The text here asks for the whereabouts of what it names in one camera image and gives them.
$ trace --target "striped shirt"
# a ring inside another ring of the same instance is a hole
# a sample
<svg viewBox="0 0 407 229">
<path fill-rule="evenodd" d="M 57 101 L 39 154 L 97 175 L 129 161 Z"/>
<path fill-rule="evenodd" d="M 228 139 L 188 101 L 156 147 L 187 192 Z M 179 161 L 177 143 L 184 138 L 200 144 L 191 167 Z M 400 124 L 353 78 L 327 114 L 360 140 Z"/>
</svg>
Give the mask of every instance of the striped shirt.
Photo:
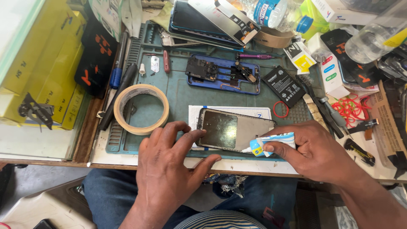
<svg viewBox="0 0 407 229">
<path fill-rule="evenodd" d="M 215 210 L 193 215 L 175 229 L 266 229 L 252 217 L 238 211 Z"/>
</svg>

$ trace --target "plastic water bottle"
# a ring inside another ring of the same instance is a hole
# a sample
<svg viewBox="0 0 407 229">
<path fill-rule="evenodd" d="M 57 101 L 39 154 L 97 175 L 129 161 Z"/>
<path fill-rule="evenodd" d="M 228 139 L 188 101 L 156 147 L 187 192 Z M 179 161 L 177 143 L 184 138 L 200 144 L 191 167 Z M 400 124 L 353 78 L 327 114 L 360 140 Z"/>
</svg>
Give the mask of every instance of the plastic water bottle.
<svg viewBox="0 0 407 229">
<path fill-rule="evenodd" d="M 346 54 L 367 64 L 400 46 L 407 40 L 406 12 L 407 1 L 394 3 L 346 42 Z"/>
<path fill-rule="evenodd" d="M 305 33 L 313 22 L 312 18 L 302 15 L 294 0 L 235 0 L 231 4 L 245 11 L 257 24 L 281 32 L 295 30 Z"/>
</svg>

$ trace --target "right hand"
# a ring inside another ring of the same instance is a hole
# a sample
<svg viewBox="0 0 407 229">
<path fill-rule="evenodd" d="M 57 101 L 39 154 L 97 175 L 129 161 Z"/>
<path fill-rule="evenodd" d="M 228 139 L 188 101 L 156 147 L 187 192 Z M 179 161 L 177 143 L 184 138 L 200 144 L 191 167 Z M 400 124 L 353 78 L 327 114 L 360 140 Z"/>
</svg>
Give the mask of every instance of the right hand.
<svg viewBox="0 0 407 229">
<path fill-rule="evenodd" d="M 297 150 L 281 142 L 267 142 L 263 149 L 278 154 L 290 163 L 297 173 L 314 181 L 341 185 L 363 170 L 345 149 L 318 122 L 278 126 L 265 136 L 294 132 Z"/>
</svg>

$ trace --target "blue bottle cap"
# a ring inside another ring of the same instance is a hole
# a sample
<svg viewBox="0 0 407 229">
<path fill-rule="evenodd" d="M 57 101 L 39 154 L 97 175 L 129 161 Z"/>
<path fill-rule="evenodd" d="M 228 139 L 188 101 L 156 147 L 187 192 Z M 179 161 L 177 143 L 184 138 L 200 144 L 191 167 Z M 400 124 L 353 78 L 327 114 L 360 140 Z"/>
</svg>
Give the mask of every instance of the blue bottle cap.
<svg viewBox="0 0 407 229">
<path fill-rule="evenodd" d="M 314 21 L 313 18 L 310 18 L 307 15 L 305 15 L 298 23 L 296 31 L 300 33 L 306 33 L 308 29 L 311 27 L 313 21 Z"/>
</svg>

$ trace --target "glue tube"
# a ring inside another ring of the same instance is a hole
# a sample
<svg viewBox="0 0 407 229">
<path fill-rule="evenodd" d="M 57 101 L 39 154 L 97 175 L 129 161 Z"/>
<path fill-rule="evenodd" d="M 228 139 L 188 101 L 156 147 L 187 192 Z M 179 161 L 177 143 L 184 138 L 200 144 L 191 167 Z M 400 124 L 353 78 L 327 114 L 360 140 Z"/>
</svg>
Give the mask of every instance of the glue tube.
<svg viewBox="0 0 407 229">
<path fill-rule="evenodd" d="M 285 143 L 295 149 L 295 141 L 294 141 L 294 132 L 285 133 L 285 134 L 277 134 L 271 135 L 262 138 L 256 138 L 255 140 L 250 141 L 250 147 L 243 150 L 243 153 L 250 153 L 252 152 L 255 156 L 263 156 L 269 157 L 273 152 L 267 152 L 263 150 L 263 145 L 269 141 L 279 141 L 281 143 Z"/>
</svg>

